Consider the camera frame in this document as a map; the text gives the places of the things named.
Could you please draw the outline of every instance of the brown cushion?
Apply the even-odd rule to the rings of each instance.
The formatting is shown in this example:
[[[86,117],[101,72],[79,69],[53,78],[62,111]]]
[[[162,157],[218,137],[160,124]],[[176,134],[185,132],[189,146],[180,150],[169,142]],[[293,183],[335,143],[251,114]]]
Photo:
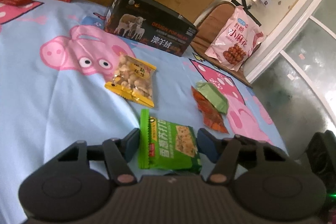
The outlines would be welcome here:
[[[245,85],[251,87],[251,84],[246,80],[244,76],[243,70],[230,70],[227,67],[223,66],[217,59],[211,58],[205,54],[205,51],[209,48],[210,44],[215,40],[216,36],[219,34],[228,19],[234,13],[235,8],[236,7],[231,2],[227,1],[221,2],[217,6],[215,6],[209,12],[209,14],[207,14],[204,19],[197,25],[199,32],[194,40],[191,42],[191,46],[199,56],[206,59],[208,62],[215,65],[216,67],[233,75]]]

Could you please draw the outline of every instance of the frosted glass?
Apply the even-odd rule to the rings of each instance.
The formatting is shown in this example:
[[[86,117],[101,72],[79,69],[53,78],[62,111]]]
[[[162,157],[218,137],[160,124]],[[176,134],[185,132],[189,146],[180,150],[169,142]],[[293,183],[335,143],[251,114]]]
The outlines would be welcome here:
[[[313,81],[336,113],[336,40],[308,20],[285,51]]]
[[[336,33],[336,0],[322,0],[313,16]]]
[[[304,153],[316,132],[336,132],[329,115],[294,68],[279,56],[255,82],[253,90],[271,116],[291,158]]]

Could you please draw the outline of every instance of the cartoon pig eye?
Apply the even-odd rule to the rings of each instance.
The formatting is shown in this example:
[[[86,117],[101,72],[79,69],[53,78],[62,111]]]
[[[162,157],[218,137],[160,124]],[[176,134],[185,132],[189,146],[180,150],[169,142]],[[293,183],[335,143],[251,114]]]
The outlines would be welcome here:
[[[99,60],[99,65],[105,69],[111,68],[111,64],[109,61],[106,61],[105,59],[100,59]]]
[[[82,67],[82,68],[87,68],[89,66],[92,65],[92,61],[90,59],[88,59],[87,57],[82,57],[80,60],[79,60],[79,65]]]

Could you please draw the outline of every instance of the red label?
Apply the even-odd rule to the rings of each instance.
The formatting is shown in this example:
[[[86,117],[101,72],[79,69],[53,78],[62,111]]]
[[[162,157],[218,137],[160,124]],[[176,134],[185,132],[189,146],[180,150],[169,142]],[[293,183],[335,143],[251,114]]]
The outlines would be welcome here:
[[[154,157],[154,156],[155,156],[155,145],[154,145],[153,143],[150,143],[150,144],[148,145],[148,149],[149,149],[149,153],[148,153],[148,155],[149,155],[150,157]]]
[[[33,0],[0,0],[0,3],[11,6],[24,6],[33,3]]]

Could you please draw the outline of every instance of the black box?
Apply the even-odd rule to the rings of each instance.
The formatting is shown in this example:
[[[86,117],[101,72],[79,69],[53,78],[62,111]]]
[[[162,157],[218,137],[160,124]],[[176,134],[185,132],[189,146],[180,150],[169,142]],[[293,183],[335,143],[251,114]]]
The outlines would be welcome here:
[[[104,30],[177,56],[198,32],[194,24],[155,0],[114,0]]]

